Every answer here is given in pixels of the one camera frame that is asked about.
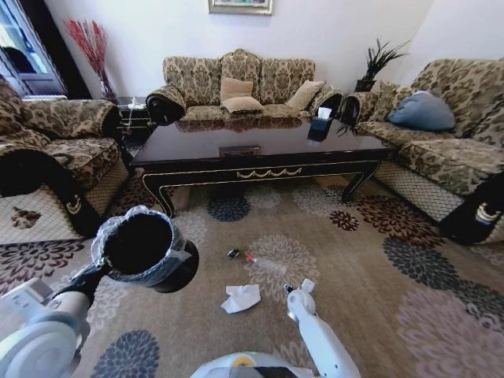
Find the coffee table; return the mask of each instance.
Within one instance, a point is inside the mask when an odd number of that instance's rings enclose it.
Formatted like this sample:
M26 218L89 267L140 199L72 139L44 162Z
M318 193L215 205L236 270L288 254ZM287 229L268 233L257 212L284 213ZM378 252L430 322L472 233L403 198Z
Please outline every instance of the coffee table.
M212 183L354 174L342 194L348 203L393 149L372 136L338 135L339 126L317 130L298 119L173 123L159 126L131 164L144 169L145 188L170 217L174 206L163 188Z

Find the vase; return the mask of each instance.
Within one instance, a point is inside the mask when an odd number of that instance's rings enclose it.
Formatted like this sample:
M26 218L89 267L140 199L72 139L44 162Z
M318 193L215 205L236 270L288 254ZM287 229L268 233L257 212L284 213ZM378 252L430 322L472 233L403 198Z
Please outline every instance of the vase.
M109 77L107 76L105 70L98 72L98 78L100 79L100 84L102 86L102 93L104 98L115 98L116 95L113 93L112 86L109 82Z
M357 85L355 86L356 92L369 92L373 85L375 85L376 80L357 80Z

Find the patterned rug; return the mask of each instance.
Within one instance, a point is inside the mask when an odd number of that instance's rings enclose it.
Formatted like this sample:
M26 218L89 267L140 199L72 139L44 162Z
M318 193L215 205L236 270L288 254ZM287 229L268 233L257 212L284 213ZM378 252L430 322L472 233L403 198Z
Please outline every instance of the patterned rug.
M504 376L502 244L467 248L443 239L373 182L344 205L345 183L192 188L175 223L199 249L196 277L171 295L105 278L74 376L188 377L207 361L243 350L313 369L286 315L282 288L305 277L316 282L317 311L363 377ZM137 204L158 206L133 179L110 213ZM90 261L89 246L89 240L0 246L0 292L33 276L57 290ZM230 261L233 247L242 253ZM246 254L282 269L250 265ZM259 284L261 301L226 314L226 285L242 284ZM9 325L2 326L3 338L16 322L0 310Z

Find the glass table top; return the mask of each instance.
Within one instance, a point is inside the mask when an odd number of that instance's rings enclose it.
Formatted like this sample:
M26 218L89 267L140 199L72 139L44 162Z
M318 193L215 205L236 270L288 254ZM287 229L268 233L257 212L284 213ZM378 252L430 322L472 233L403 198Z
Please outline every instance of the glass table top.
M158 126L132 162L141 166L155 161L213 159L228 156L271 156L329 153L335 151L390 150L372 136L338 133L340 124L310 127L300 119L250 127L233 120L220 124L211 121L176 122Z

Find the blue pillow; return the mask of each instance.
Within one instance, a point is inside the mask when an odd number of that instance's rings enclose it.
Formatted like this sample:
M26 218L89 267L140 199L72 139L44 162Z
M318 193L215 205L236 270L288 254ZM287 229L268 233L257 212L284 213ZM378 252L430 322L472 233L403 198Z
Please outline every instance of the blue pillow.
M443 132L455 125L455 117L448 105L425 91L405 98L387 119L398 126L426 132Z

